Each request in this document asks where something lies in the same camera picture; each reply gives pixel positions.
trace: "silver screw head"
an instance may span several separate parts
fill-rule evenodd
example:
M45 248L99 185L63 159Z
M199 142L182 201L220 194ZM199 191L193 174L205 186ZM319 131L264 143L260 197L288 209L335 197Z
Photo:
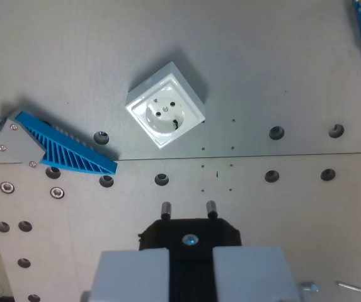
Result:
M11 184L8 181L4 181L0 184L0 189L2 192L4 192L5 194L11 194L15 191L15 187L13 184Z
M53 187L50 190L50 195L55 199L61 199L64 197L64 190L60 187Z
M188 246L196 245L198 242L198 237L194 234L188 234L183 236L181 241Z

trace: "blue ribbed part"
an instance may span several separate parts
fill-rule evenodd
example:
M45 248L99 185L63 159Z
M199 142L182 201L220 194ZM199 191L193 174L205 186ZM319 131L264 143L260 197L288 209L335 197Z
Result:
M46 150L42 163L59 169L115 174L117 163L22 111L19 121Z

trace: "metal plate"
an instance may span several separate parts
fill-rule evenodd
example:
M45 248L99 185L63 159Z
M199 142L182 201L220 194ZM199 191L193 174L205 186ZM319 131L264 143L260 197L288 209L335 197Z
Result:
M0 165L0 183L15 185L13 194L0 190L0 221L11 226L0 232L0 251L17 302L29 294L78 302L100 253L137 249L137 234L159 218L163 201L173 218L196 218L206 216L208 200L240 229L243 245L281 246L295 280L317 282L320 293L306 301L361 301L335 284L361 286L361 154L123 161L110 188L89 174L49 179L45 168ZM336 177L324 182L327 168ZM277 182L264 180L269 170L279 172ZM168 185L155 184L158 173ZM50 196L56 186L62 199ZM18 228L23 220L32 231ZM20 258L32 266L21 268Z
M170 61L207 121L159 150L124 103ZM83 140L107 132L114 159L361 152L352 1L0 0L0 113L17 105Z

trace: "metal pin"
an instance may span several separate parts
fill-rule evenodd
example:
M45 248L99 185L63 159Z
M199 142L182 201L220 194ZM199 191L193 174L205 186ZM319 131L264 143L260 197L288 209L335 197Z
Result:
M215 204L215 201L210 200L207 203L207 213L208 213L208 218L218 217L217 205Z
M172 204L169 201L162 203L161 219L169 220L172 214Z
M343 286L344 288L352 289L353 291L359 291L361 293L361 288L359 288L358 286L354 286L354 285L344 283L344 282L339 282L339 281L337 281L337 285Z

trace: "screw hole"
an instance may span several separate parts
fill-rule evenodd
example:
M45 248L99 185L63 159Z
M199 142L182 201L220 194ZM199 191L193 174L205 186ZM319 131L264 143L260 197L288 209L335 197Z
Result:
M40 302L40 297L37 294L31 294L28 300L29 302Z
M109 175L104 175L99 178L99 183L102 187L111 187L115 182Z
M24 269L27 269L28 267L30 267L30 261L28 259L21 258L18 260L18 265L20 267L23 267Z
M334 171L333 169L326 169L320 174L320 178L323 181L330 181L334 179L334 177L336 177L336 171Z
M285 135L285 130L281 126L275 126L275 127L271 128L271 130L268 134L268 136L272 140L280 140L281 138L284 137L284 135Z
M6 233L9 231L9 224L7 224L6 222L1 221L0 222L0 232L1 233Z
M93 140L98 145L106 145L109 142L109 136L106 132L98 131L93 135Z
M165 186L169 183L169 177L166 174L160 173L155 176L155 183L158 186Z
M344 127L340 124L335 124L332 129L329 130L329 136L331 138L339 138L344 134Z
M51 179L57 179L61 176L61 172L58 168L48 167L46 169L46 175L49 176Z
M27 221L21 221L18 223L18 228L23 232L30 232L32 230L32 224Z
M271 170L266 173L264 179L266 182L276 182L280 179L280 174L277 171Z

